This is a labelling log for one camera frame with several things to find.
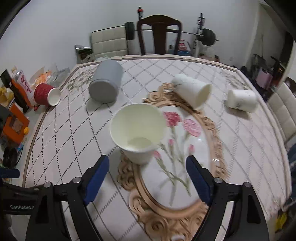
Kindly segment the white floral paper cup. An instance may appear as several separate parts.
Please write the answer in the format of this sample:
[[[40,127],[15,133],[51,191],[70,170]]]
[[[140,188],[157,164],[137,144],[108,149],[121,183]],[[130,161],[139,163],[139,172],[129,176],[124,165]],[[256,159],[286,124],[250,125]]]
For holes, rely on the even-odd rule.
[[[212,90],[211,84],[185,74],[176,74],[171,84],[174,92],[184,99],[194,110],[200,110],[203,107]]]

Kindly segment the red ribbed paper cup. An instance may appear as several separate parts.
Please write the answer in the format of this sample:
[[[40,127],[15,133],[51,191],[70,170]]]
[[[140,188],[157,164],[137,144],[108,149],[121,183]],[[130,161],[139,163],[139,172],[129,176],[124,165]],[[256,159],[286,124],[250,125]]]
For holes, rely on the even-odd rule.
[[[56,106],[61,100],[61,91],[46,83],[40,83],[34,90],[34,99],[39,105]]]

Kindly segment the orange box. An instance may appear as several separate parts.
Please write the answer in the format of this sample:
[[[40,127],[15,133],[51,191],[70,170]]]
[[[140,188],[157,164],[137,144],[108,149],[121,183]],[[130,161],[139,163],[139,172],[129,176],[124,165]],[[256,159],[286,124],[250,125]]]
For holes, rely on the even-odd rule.
[[[30,131],[30,121],[14,103],[7,110],[9,116],[4,123],[3,132],[10,141],[20,144]]]

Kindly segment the floral diamond pattern tablecloth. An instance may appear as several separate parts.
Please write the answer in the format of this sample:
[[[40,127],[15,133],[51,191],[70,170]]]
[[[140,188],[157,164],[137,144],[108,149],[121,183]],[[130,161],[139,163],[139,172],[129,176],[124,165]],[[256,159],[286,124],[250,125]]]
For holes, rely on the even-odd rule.
[[[25,187],[67,183],[105,154],[109,171],[88,205],[103,239],[189,240],[207,210],[185,168],[193,154],[228,183],[250,182],[267,220],[277,214],[291,193],[287,151],[264,101],[253,113],[225,106],[229,90],[251,87],[241,72],[170,56],[122,57],[118,63],[123,77],[113,104],[89,95],[97,63],[74,67],[62,85],[60,103],[40,117],[32,133]],[[212,85],[200,110],[174,92],[176,74]],[[157,106],[168,120],[166,136],[144,166],[126,160],[109,132],[113,116],[139,102]]]

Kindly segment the grey ribbed mug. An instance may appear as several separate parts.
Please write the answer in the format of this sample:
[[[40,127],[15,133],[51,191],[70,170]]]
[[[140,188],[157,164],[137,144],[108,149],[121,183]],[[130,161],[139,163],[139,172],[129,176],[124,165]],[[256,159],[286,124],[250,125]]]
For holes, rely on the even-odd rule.
[[[122,76],[123,68],[116,60],[102,61],[88,87],[91,98],[100,103],[116,101]]]

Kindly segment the yellow plastic bag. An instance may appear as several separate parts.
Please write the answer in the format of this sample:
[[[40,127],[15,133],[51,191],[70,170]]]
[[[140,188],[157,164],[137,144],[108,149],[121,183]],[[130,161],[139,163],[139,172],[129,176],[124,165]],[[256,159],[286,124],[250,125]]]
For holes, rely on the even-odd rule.
[[[0,104],[7,106],[14,98],[14,93],[5,87],[0,88]]]

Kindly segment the cream padded chair right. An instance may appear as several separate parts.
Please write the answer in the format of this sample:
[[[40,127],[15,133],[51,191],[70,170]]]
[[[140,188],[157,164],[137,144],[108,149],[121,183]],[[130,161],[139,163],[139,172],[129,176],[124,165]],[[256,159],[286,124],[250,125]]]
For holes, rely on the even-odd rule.
[[[283,82],[267,101],[286,144],[295,136],[295,95]]]

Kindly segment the cream padded chair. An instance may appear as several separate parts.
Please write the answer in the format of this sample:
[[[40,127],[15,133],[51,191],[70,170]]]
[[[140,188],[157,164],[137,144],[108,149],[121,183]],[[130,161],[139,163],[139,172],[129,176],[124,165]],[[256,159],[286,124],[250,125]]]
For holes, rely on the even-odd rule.
[[[124,26],[112,27],[91,33],[91,45],[95,59],[125,56],[128,54]]]
[[[295,136],[295,95],[283,82],[267,101],[286,144]]]

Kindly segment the orange snack bag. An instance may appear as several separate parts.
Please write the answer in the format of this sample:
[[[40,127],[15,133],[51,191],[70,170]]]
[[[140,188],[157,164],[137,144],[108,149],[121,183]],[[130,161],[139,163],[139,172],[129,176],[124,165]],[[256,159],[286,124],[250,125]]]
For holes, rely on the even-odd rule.
[[[40,83],[47,83],[47,80],[51,77],[51,71],[44,71],[44,68],[39,69],[31,78],[30,84],[33,89],[37,87]]]

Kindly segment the pink suitcase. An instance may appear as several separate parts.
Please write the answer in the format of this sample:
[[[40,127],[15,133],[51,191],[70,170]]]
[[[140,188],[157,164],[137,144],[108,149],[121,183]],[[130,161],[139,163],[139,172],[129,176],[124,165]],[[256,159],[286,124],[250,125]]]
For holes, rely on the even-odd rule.
[[[271,83],[273,76],[264,68],[260,68],[256,77],[256,83],[259,87],[267,89]]]

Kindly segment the red-label drink bottle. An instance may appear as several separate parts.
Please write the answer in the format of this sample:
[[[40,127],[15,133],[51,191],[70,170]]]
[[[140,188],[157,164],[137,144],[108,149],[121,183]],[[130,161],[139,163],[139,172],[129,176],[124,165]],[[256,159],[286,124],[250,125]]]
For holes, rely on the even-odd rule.
[[[34,98],[34,90],[27,81],[23,71],[15,70],[15,73],[13,74],[13,80],[27,105],[31,108],[34,108],[37,105]]]

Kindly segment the black cylinder bottle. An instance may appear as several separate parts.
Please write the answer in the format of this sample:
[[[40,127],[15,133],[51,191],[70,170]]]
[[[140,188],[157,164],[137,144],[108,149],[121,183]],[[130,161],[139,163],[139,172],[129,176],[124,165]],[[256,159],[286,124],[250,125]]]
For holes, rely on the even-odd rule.
[[[15,99],[16,104],[23,109],[23,113],[26,113],[30,107],[27,105],[27,102],[25,101],[20,90],[13,83],[13,80],[12,80],[8,70],[5,69],[3,71],[3,73],[1,73],[1,80],[4,84],[4,87],[9,88],[14,93],[14,99]]]

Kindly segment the dark tea gift box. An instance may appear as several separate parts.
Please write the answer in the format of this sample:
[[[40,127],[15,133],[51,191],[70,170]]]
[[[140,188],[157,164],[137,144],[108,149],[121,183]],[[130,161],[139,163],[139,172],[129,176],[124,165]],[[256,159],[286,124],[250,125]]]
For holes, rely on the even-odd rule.
[[[93,62],[95,60],[95,56],[90,47],[75,45],[75,51],[78,64]]]

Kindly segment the cream padded chair back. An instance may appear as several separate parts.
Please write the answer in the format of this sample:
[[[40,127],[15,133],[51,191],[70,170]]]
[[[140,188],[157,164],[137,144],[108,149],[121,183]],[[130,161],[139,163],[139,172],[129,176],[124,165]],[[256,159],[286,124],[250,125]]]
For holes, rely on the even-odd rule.
[[[95,59],[125,56],[128,54],[124,26],[112,27],[91,33],[91,45]]]

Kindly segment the barbell with black plates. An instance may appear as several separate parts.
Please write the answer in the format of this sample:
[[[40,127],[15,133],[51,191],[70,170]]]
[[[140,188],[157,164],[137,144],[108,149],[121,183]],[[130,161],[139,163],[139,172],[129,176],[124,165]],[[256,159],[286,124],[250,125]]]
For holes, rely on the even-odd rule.
[[[125,34],[126,34],[126,39],[127,40],[134,40],[135,39],[135,32],[137,29],[135,29],[134,22],[126,22],[124,25],[125,27]],[[216,34],[209,29],[203,28],[202,33],[190,33],[190,32],[185,32],[182,31],[181,33],[184,34],[189,34],[189,35],[194,35],[195,37],[198,38],[198,41],[201,41],[203,45],[206,46],[211,46],[214,45],[216,42],[219,40],[216,38]]]

